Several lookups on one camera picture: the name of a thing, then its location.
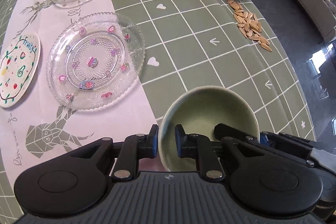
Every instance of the dark tile floor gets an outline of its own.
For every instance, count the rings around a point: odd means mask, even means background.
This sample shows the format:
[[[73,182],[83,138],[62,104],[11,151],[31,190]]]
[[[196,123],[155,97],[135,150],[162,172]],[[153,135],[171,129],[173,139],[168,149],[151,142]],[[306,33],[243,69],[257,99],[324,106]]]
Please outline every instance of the dark tile floor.
[[[296,0],[252,0],[284,47],[302,85],[318,140],[336,147],[336,41],[324,43]]]

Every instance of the ceramic bowl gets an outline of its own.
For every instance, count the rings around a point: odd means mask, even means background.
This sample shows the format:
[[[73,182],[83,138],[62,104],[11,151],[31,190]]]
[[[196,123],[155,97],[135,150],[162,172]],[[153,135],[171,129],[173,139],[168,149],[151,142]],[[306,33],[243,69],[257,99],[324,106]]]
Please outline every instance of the ceramic bowl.
[[[218,86],[202,86],[178,98],[163,118],[158,149],[163,166],[172,172],[196,170],[195,160],[180,159],[175,143],[175,126],[186,134],[198,133],[216,141],[214,127],[227,124],[259,139],[259,126],[251,107],[237,93]]]

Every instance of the pile of seeds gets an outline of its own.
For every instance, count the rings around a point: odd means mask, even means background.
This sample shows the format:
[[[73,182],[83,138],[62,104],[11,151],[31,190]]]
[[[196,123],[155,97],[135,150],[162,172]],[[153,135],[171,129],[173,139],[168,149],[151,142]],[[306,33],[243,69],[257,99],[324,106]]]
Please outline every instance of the pile of seeds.
[[[261,23],[258,21],[257,15],[244,11],[243,7],[234,0],[228,0],[227,3],[235,10],[233,16],[238,22],[237,26],[243,36],[257,41],[262,48],[271,52],[269,41],[261,35]]]

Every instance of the gray couch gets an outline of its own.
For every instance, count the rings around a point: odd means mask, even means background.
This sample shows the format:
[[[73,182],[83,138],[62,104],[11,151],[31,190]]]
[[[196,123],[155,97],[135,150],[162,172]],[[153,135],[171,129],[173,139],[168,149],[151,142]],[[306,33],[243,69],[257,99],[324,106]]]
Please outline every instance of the gray couch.
[[[324,0],[298,0],[307,11],[325,42],[336,39],[336,17]]]

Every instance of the table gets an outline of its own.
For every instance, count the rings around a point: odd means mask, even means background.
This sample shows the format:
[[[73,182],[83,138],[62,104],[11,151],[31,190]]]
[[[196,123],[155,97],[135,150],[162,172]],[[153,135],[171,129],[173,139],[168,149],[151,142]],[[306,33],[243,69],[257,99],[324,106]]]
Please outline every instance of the table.
[[[79,10],[67,11],[51,0],[0,0],[0,45],[6,46],[26,25],[42,42],[42,61],[27,94],[21,103],[0,110],[0,222],[12,223],[22,215],[12,187],[23,170],[78,147],[73,144],[77,137],[82,137],[80,144],[85,145],[103,136],[119,141],[146,133],[152,123],[160,125],[180,95],[197,86],[218,85],[237,92],[253,109],[261,131],[314,140],[305,96],[276,35],[251,0],[235,0],[257,14],[273,52],[245,39],[226,1],[93,0]],[[27,6],[31,12],[22,13]],[[113,10],[131,18],[145,37],[140,81],[113,106],[76,113],[64,109],[46,84],[47,53],[70,21]],[[59,119],[66,122],[64,128],[57,126]],[[62,133],[62,142],[51,146],[45,141],[46,124]],[[155,170],[162,169],[158,160],[154,163]],[[148,168],[146,161],[141,167]]]

